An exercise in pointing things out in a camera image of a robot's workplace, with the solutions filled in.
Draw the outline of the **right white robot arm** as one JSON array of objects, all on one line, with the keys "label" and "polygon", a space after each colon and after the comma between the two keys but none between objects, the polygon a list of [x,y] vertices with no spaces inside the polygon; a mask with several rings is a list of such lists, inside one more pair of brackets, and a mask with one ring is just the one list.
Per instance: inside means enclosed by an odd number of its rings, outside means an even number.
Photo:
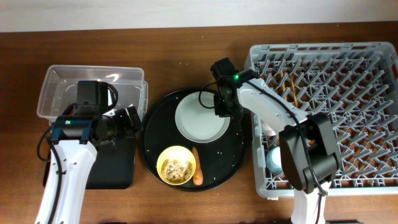
[{"label": "right white robot arm", "polygon": [[290,221],[325,223],[327,190],[342,167],[328,116],[298,109],[271,90],[257,72],[240,72],[229,58],[215,62],[210,71],[218,87],[216,115],[240,121],[247,109],[278,135],[282,172],[294,188]]}]

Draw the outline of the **light blue plastic cup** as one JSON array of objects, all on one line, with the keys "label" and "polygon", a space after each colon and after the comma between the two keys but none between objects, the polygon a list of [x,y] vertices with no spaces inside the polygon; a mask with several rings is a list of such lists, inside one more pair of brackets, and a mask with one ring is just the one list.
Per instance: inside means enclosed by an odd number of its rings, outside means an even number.
[{"label": "light blue plastic cup", "polygon": [[280,147],[272,148],[266,154],[266,167],[273,174],[280,174],[282,172],[282,163],[280,155]]}]

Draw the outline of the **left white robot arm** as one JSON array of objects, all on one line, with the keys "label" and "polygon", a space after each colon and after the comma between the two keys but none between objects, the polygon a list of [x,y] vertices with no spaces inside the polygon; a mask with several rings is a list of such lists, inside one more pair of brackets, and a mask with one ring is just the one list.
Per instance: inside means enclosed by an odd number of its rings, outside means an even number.
[{"label": "left white robot arm", "polygon": [[115,109],[110,83],[80,81],[76,102],[41,137],[50,147],[49,172],[36,223],[78,223],[86,189],[126,189],[132,184],[135,106]]}]

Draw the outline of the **pink plastic cup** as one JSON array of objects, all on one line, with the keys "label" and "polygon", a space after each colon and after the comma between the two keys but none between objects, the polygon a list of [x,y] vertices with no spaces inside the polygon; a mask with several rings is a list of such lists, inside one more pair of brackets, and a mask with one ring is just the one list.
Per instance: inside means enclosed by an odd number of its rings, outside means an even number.
[{"label": "pink plastic cup", "polygon": [[268,126],[263,120],[261,120],[261,128],[262,128],[262,133],[267,135],[267,136],[275,136],[276,132],[271,129],[270,126]]}]

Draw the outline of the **wooden chopstick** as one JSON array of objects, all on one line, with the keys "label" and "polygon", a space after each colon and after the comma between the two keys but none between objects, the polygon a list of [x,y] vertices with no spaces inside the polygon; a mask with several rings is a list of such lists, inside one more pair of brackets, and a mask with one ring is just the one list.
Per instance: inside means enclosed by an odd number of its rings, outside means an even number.
[{"label": "wooden chopstick", "polygon": [[284,71],[281,70],[281,71],[280,71],[280,81],[281,81],[282,92],[283,92],[283,93],[285,93],[285,91],[286,91],[286,84],[285,84],[286,78],[287,78],[287,77],[285,76]]},{"label": "wooden chopstick", "polygon": [[294,105],[295,105],[296,108],[298,108],[299,107],[299,103],[298,103],[298,100],[297,100],[297,94],[296,94],[295,83],[294,83],[294,76],[291,74],[289,76],[289,78],[290,78],[290,84],[291,84],[291,89],[292,89],[292,95],[293,95],[293,99],[294,99]]}]

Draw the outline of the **yellow bowl with food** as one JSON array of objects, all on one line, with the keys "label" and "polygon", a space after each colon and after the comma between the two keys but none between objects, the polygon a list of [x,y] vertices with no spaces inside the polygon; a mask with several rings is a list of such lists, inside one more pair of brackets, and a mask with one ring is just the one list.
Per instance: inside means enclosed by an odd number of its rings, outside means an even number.
[{"label": "yellow bowl with food", "polygon": [[157,159],[157,173],[169,185],[182,185],[188,182],[197,168],[191,150],[182,146],[171,146],[163,150]]}]

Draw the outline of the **grey round plate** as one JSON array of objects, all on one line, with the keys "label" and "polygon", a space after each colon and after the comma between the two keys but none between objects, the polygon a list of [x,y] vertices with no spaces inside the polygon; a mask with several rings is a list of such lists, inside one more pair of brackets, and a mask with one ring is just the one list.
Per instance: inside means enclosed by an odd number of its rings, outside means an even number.
[{"label": "grey round plate", "polygon": [[180,133],[190,141],[209,143],[222,137],[227,131],[230,117],[215,115],[215,109],[207,109],[199,102],[200,92],[184,97],[175,111],[175,124]]}]

